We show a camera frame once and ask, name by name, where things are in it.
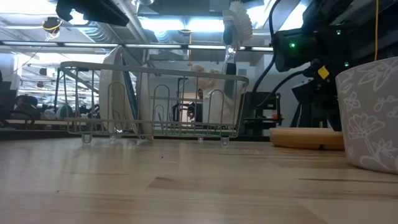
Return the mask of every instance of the ceiling light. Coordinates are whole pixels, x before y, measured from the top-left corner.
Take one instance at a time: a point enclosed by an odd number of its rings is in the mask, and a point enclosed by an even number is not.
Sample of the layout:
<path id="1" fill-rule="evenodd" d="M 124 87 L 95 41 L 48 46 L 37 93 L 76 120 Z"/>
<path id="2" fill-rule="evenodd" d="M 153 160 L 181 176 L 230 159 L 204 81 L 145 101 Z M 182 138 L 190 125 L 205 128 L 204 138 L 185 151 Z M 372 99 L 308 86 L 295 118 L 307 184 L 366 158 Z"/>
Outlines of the ceiling light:
<path id="1" fill-rule="evenodd" d="M 24 41 L 2 41 L 4 45 L 17 45 L 17 46 L 38 46 L 38 47 L 53 47 L 57 43 L 53 42 L 24 42 Z"/>
<path id="2" fill-rule="evenodd" d="M 89 21 L 83 18 L 83 14 L 76 11 L 75 9 L 72 9 L 70 15 L 73 17 L 73 19 L 71 19 L 69 22 L 73 25 L 86 25 L 87 23 L 89 23 Z"/>
<path id="3" fill-rule="evenodd" d="M 118 44 L 64 43 L 66 47 L 117 47 Z"/>
<path id="4" fill-rule="evenodd" d="M 46 0 L 12 0 L 2 1 L 0 13 L 4 14 L 33 14 L 56 15 L 55 6 Z"/>
<path id="5" fill-rule="evenodd" d="M 192 32 L 224 32 L 222 19 L 192 19 L 187 29 Z"/>
<path id="6" fill-rule="evenodd" d="M 214 46 L 214 45 L 189 45 L 189 49 L 214 49 L 214 50 L 224 50 L 225 46 Z"/>
<path id="7" fill-rule="evenodd" d="M 126 44 L 125 47 L 143 49 L 181 49 L 181 45 L 174 44 Z"/>
<path id="8" fill-rule="evenodd" d="M 251 50 L 261 52 L 273 52 L 274 49 L 272 47 L 252 47 Z"/>
<path id="9" fill-rule="evenodd" d="M 185 28 L 180 19 L 149 19 L 139 17 L 142 28 L 152 31 L 182 30 Z"/>
<path id="10" fill-rule="evenodd" d="M 301 28 L 303 26 L 303 13 L 307 9 L 307 7 L 303 4 L 299 4 L 293 11 L 290 13 L 284 24 L 279 30 L 291 30 Z"/>

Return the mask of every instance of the wire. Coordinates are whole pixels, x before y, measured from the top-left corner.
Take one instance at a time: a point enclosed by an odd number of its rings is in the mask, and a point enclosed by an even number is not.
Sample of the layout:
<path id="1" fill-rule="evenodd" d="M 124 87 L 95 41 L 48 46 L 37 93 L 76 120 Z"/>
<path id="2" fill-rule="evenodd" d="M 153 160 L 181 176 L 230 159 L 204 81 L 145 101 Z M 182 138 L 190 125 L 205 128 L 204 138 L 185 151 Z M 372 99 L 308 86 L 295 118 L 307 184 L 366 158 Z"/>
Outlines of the wire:
<path id="1" fill-rule="evenodd" d="M 53 34 L 54 34 L 54 32 L 55 32 L 56 29 L 57 29 L 57 28 L 53 29 L 53 31 L 52 31 L 51 34 L 48 33 L 48 34 L 50 34 L 50 35 L 52 36 L 52 38 L 47 37 L 47 33 L 46 33 L 46 39 L 45 39 L 44 42 L 48 42 L 49 40 L 52 40 L 52 39 L 57 38 L 57 37 L 59 36 L 59 32 L 58 32 L 58 35 L 53 36 Z M 13 72 L 11 72 L 10 75 L 7 75 L 7 76 L 3 77 L 3 79 L 6 78 L 6 77 L 12 76 L 14 73 L 16 73 L 18 70 L 20 70 L 23 66 L 25 66 L 27 63 L 29 63 L 30 60 L 32 60 L 32 58 L 34 58 L 34 57 L 37 55 L 37 53 L 38 53 L 40 50 L 42 50 L 42 48 L 43 48 L 43 46 L 41 46 L 39 49 L 37 49 L 36 52 L 34 52 L 33 55 L 32 55 L 25 63 L 23 63 L 19 68 L 15 69 Z"/>
<path id="2" fill-rule="evenodd" d="M 38 50 L 36 50 L 36 52 L 33 53 L 33 55 L 30 57 L 30 59 L 28 59 L 25 63 L 23 63 L 19 68 L 15 69 L 13 72 L 11 72 L 10 75 L 6 75 L 5 77 L 3 77 L 3 79 L 6 78 L 6 77 L 10 77 L 10 76 L 13 75 L 16 71 L 20 70 L 23 66 L 25 66 L 27 63 L 29 63 L 30 60 L 32 60 L 32 58 L 34 58 L 34 57 L 37 55 L 37 53 L 38 53 L 40 50 L 42 50 L 42 48 L 43 48 L 43 47 L 41 46 Z"/>
<path id="3" fill-rule="evenodd" d="M 296 76 L 298 76 L 298 75 L 303 74 L 304 72 L 305 72 L 305 70 L 302 70 L 302 71 L 298 71 L 298 72 L 295 72 L 295 73 L 290 74 L 288 77 L 286 77 L 284 80 L 282 80 L 282 81 L 273 89 L 273 91 L 272 91 L 272 92 L 271 92 L 259 105 L 263 105 L 265 102 L 267 102 L 268 99 L 269 99 L 271 96 L 275 95 L 275 94 L 276 94 L 276 91 L 278 91 L 278 89 L 279 89 L 282 85 L 284 85 L 287 81 L 291 80 L 292 78 L 294 78 L 294 77 L 296 77 Z"/>
<path id="4" fill-rule="evenodd" d="M 377 53 L 379 50 L 379 0 L 376 0 L 376 27 L 375 27 L 375 32 L 374 32 L 374 60 L 377 61 Z"/>
<path id="5" fill-rule="evenodd" d="M 274 13 L 274 10 L 275 10 L 275 8 L 276 8 L 276 5 L 278 5 L 279 2 L 280 2 L 280 0 L 276 0 L 275 3 L 274 3 L 274 5 L 271 7 L 271 10 L 269 11 L 269 17 L 268 17 L 268 19 L 269 19 L 269 31 L 270 31 L 270 33 L 271 33 L 271 43 L 272 43 L 272 40 L 274 39 L 274 36 L 275 36 L 275 34 L 274 34 L 274 25 L 272 24 L 272 15 L 273 15 L 273 13 Z M 253 86 L 253 90 L 252 90 L 253 94 L 252 94 L 252 97 L 251 97 L 251 105 L 252 105 L 253 108 L 260 108 L 261 105 L 262 105 L 264 102 L 266 102 L 266 101 L 268 100 L 268 97 L 267 97 L 262 103 L 260 103 L 260 104 L 258 104 L 258 105 L 255 105 L 255 104 L 254 104 L 254 96 L 255 96 L 256 93 L 257 93 L 257 89 L 259 88 L 259 85 L 261 84 L 262 80 L 263 80 L 264 77 L 268 74 L 269 70 L 271 70 L 272 66 L 273 66 L 274 63 L 275 63 L 275 59 L 276 59 L 276 50 L 275 50 L 274 44 L 272 44 L 272 47 L 273 47 L 273 49 L 274 49 L 274 50 L 273 50 L 274 53 L 273 53 L 272 59 L 271 59 L 271 61 L 269 62 L 269 65 L 267 66 L 267 68 L 263 71 L 263 73 L 260 75 L 260 77 L 257 79 L 256 83 L 255 83 L 254 86 Z"/>
<path id="6" fill-rule="evenodd" d="M 59 23 L 58 25 L 56 25 L 55 27 L 52 27 L 52 28 L 45 28 L 45 27 L 44 27 L 44 21 L 43 21 L 43 23 L 42 23 L 42 27 L 43 27 L 43 29 L 45 29 L 45 30 L 55 30 L 55 29 L 59 28 L 61 25 L 62 25 L 62 21 L 60 21 L 60 23 Z"/>

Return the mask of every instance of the black cable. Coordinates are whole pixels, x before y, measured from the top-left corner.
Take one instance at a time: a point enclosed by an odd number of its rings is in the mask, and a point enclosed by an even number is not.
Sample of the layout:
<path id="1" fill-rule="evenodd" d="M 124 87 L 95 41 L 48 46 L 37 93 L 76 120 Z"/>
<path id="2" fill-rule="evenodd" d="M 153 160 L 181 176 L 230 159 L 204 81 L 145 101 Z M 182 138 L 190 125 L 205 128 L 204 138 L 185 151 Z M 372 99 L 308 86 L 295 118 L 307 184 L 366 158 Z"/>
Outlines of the black cable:
<path id="1" fill-rule="evenodd" d="M 273 15 L 273 13 L 274 13 L 274 10 L 275 10 L 275 8 L 276 8 L 276 5 L 278 5 L 279 2 L 280 2 L 280 0 L 276 0 L 275 3 L 274 3 L 274 5 L 271 7 L 271 10 L 269 11 L 268 20 L 269 20 L 269 31 L 270 31 L 270 33 L 271 33 L 271 43 L 272 43 L 272 40 L 274 39 L 274 36 L 275 36 L 275 34 L 274 34 L 274 25 L 272 24 L 272 15 Z M 262 104 L 266 101 L 266 100 L 264 100 L 264 101 L 263 101 L 262 103 L 260 103 L 259 105 L 255 105 L 255 104 L 254 104 L 254 96 L 256 95 L 257 89 L 259 88 L 259 85 L 261 84 L 262 80 L 263 80 L 264 77 L 268 74 L 269 70 L 271 70 L 272 66 L 273 66 L 274 63 L 275 63 L 276 50 L 275 50 L 275 46 L 274 46 L 273 43 L 272 43 L 272 47 L 273 47 L 273 52 L 274 52 L 274 53 L 273 53 L 273 56 L 272 56 L 272 59 L 271 59 L 271 61 L 269 62 L 269 65 L 267 66 L 267 68 L 263 71 L 263 73 L 260 75 L 260 77 L 257 79 L 256 83 L 255 83 L 254 86 L 253 86 L 253 90 L 252 90 L 253 94 L 252 94 L 252 97 L 251 97 L 251 105 L 252 105 L 252 107 L 255 108 L 255 109 L 259 109 L 259 108 L 262 106 Z"/>
<path id="2" fill-rule="evenodd" d="M 263 105 L 265 102 L 267 102 L 268 99 L 269 99 L 271 96 L 275 95 L 275 94 L 276 94 L 276 91 L 278 91 L 278 89 L 279 89 L 282 85 L 284 85 L 287 81 L 291 80 L 292 78 L 294 78 L 294 77 L 296 77 L 296 76 L 298 76 L 298 75 L 303 74 L 305 71 L 306 71 L 306 70 L 302 70 L 302 71 L 298 71 L 298 72 L 292 73 L 292 74 L 290 74 L 288 77 L 286 77 L 285 79 L 283 79 L 259 105 Z"/>

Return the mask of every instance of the brush bristles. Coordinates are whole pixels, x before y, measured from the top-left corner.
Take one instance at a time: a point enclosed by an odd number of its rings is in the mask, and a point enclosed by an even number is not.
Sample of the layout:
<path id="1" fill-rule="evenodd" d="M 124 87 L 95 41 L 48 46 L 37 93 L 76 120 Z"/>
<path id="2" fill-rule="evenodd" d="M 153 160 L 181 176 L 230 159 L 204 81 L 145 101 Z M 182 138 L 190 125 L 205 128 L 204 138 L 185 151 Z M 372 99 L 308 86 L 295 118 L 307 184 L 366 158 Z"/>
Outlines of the brush bristles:
<path id="1" fill-rule="evenodd" d="M 239 31 L 243 41 L 248 40 L 253 35 L 252 24 L 247 10 L 240 1 L 233 1 L 229 6 L 229 10 L 233 11 L 238 18 Z"/>

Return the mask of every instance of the wood grain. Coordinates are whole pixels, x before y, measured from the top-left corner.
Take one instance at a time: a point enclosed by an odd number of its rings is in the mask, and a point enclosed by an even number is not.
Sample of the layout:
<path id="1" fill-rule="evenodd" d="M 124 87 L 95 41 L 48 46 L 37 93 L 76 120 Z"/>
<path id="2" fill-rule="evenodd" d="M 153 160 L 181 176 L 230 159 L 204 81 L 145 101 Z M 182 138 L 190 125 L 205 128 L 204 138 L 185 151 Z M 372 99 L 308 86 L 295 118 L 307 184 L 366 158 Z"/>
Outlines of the wood grain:
<path id="1" fill-rule="evenodd" d="M 397 223 L 397 184 L 266 142 L 0 142 L 2 224 Z"/>
<path id="2" fill-rule="evenodd" d="M 293 149 L 344 151 L 343 133 L 329 128 L 270 128 L 273 145 Z"/>

